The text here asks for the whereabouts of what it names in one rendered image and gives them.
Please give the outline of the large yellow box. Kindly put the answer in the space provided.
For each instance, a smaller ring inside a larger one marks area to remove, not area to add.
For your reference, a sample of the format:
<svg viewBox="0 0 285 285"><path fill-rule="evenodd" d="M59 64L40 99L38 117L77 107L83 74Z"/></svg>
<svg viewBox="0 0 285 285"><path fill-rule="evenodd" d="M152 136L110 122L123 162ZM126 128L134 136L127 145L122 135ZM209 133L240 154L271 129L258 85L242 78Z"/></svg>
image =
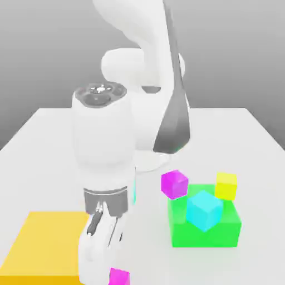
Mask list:
<svg viewBox="0 0 285 285"><path fill-rule="evenodd" d="M0 285L82 285L78 243L85 212L30 212L0 267Z"/></svg>

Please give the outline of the small cyan cube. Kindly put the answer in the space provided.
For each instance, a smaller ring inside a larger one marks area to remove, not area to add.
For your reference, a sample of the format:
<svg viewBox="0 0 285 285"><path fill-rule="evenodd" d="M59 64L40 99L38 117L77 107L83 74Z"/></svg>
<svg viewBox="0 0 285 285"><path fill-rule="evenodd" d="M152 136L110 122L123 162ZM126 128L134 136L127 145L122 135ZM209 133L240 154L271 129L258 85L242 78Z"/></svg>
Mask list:
<svg viewBox="0 0 285 285"><path fill-rule="evenodd" d="M223 202L202 190L189 198L186 204L186 221L202 232L207 232L222 218Z"/></svg>

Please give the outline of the large green box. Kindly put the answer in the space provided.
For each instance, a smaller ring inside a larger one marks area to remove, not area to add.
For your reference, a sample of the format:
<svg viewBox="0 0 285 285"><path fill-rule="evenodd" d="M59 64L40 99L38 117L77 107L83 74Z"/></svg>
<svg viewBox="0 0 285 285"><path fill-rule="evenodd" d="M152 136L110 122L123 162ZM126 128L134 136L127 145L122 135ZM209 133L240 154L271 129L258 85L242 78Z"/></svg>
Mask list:
<svg viewBox="0 0 285 285"><path fill-rule="evenodd" d="M186 220L187 200L200 191L214 194L214 184L190 184L188 194L168 201L168 218L173 247L236 247L242 221L232 201L223 201L222 218L206 232Z"/></svg>

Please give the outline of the small magenta cube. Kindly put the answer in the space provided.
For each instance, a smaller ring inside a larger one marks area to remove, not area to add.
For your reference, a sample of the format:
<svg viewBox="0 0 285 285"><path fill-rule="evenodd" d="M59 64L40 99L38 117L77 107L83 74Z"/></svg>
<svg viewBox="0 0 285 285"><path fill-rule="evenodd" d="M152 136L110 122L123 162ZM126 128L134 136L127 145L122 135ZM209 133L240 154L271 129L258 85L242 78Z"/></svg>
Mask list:
<svg viewBox="0 0 285 285"><path fill-rule="evenodd" d="M186 196L189 179L179 170L161 175L161 191L171 200Z"/></svg>
<svg viewBox="0 0 285 285"><path fill-rule="evenodd" d="M109 285L130 285L130 272L111 268Z"/></svg>

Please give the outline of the small yellow cube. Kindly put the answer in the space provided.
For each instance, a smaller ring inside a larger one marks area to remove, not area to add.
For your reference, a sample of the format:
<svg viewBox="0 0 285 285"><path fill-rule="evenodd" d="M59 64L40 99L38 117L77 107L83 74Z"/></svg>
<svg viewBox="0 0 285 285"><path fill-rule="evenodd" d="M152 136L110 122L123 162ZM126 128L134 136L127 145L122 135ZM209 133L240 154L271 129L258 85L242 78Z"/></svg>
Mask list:
<svg viewBox="0 0 285 285"><path fill-rule="evenodd" d="M218 173L215 184L215 196L222 200L234 201L237 192L237 175Z"/></svg>

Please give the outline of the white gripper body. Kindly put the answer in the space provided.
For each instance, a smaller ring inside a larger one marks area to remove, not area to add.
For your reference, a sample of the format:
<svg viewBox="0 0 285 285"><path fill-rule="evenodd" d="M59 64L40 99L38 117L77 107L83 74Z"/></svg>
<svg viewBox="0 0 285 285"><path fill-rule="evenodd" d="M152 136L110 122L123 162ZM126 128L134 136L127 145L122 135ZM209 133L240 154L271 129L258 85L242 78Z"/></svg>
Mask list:
<svg viewBox="0 0 285 285"><path fill-rule="evenodd" d="M84 285L109 285L110 269L119 259L129 214L121 218L103 216L94 234L88 234L92 215L78 243L78 276Z"/></svg>

